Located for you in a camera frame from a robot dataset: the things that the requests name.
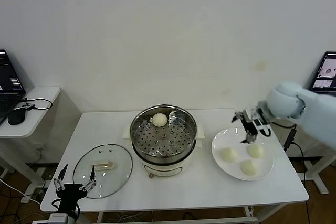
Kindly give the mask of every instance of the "computer mouse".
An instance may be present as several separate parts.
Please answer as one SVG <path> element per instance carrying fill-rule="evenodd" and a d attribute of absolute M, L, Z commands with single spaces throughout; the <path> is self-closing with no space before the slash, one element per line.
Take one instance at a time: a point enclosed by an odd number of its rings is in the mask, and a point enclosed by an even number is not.
<path fill-rule="evenodd" d="M 8 114 L 8 123 L 10 125 L 17 125 L 22 123 L 25 120 L 25 118 L 26 118 L 26 109 L 19 108 L 11 111 Z"/>

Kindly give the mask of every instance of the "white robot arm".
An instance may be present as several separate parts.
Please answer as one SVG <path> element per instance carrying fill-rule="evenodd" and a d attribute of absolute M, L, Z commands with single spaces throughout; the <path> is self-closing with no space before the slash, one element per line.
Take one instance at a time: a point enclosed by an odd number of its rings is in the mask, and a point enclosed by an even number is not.
<path fill-rule="evenodd" d="M 269 136 L 269 123 L 280 118 L 302 126 L 308 135 L 336 149 L 336 98 L 330 95 L 285 82 L 277 85 L 255 109 L 235 114 L 233 121 L 240 119 L 246 130 L 244 143 L 253 142 L 258 132 Z"/>

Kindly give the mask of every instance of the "laptop screen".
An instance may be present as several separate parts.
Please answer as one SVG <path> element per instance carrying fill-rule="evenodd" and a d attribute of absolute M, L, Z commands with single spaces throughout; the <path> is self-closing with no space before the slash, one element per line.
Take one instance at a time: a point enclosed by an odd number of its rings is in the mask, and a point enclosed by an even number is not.
<path fill-rule="evenodd" d="M 0 50 L 0 93 L 4 91 L 20 91 L 23 87 L 9 61 L 5 50 Z"/>

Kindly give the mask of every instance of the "glass lid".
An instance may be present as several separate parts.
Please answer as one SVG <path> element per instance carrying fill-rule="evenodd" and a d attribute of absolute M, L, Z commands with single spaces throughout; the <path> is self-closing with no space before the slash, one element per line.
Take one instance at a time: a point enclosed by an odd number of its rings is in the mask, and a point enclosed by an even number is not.
<path fill-rule="evenodd" d="M 133 161 L 130 153 L 117 144 L 100 145 L 90 150 L 77 163 L 72 180 L 85 185 L 94 165 L 97 185 L 87 198 L 101 199 L 119 191 L 132 173 Z"/>

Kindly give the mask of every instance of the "stainless steel pot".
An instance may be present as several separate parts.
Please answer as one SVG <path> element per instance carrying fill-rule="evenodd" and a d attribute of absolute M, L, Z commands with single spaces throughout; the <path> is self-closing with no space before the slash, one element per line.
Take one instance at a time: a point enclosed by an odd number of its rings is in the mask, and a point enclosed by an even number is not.
<path fill-rule="evenodd" d="M 153 125 L 153 116 L 163 113 L 168 122 Z M 154 165 L 172 165 L 187 158 L 196 144 L 197 126 L 185 110 L 172 105 L 157 105 L 138 114 L 130 127 L 133 149 L 137 155 Z"/>

